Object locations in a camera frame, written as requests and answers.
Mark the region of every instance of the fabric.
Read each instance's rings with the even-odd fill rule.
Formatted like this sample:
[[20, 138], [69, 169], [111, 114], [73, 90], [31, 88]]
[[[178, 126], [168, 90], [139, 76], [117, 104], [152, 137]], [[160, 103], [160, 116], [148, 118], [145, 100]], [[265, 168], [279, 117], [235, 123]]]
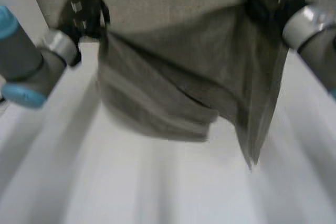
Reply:
[[107, 32], [99, 50], [103, 102], [169, 139], [203, 141], [218, 115], [257, 163], [276, 106], [288, 49], [244, 3], [154, 30]]

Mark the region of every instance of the silver metal ring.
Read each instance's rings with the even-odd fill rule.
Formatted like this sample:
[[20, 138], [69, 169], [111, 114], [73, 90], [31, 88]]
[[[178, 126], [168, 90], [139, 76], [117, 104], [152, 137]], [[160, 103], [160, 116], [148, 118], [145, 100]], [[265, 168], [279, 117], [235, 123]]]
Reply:
[[39, 46], [57, 54], [68, 65], [70, 65], [77, 55], [75, 43], [63, 32], [59, 30], [49, 30], [41, 40]]
[[291, 48], [298, 50], [308, 39], [335, 25], [334, 10], [317, 5], [305, 6], [289, 19], [282, 36]]

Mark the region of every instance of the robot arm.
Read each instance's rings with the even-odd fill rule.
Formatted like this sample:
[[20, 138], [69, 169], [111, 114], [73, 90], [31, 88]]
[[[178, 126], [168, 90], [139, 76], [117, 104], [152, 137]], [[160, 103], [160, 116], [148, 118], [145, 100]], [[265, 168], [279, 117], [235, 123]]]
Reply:
[[78, 48], [84, 35], [99, 38], [102, 0], [69, 0], [56, 29], [50, 29], [35, 46], [6, 6], [0, 6], [0, 75], [6, 79], [2, 96], [29, 108], [41, 107], [67, 66], [81, 61]]
[[[246, 12], [255, 22], [280, 30], [326, 90], [336, 98], [336, 14], [306, 0], [246, 0]], [[102, 0], [69, 0], [59, 25], [35, 47], [16, 18], [0, 6], [0, 75], [7, 83], [4, 98], [31, 108], [47, 100], [65, 68], [80, 60], [79, 39], [99, 38], [100, 16], [109, 23]]]
[[246, 0], [252, 20], [279, 29], [336, 99], [336, 13], [307, 0]]

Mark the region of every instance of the white table surface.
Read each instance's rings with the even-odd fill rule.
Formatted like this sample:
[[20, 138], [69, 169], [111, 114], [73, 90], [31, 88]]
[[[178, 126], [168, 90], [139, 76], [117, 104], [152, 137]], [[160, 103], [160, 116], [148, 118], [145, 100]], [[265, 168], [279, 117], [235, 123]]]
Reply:
[[223, 119], [206, 143], [134, 131], [97, 97], [97, 44], [81, 48], [42, 110], [0, 118], [0, 223], [335, 223], [283, 91], [251, 172]]

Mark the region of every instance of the cloth fold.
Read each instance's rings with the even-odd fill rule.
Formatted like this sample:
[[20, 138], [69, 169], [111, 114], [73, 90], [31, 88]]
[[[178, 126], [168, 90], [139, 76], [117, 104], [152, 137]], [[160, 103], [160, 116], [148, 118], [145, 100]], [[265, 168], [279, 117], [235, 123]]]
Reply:
[[205, 140], [218, 115], [236, 127], [256, 164], [276, 106], [288, 48], [271, 24], [255, 24], [244, 3], [177, 24], [108, 31], [101, 39], [103, 102], [158, 134]]

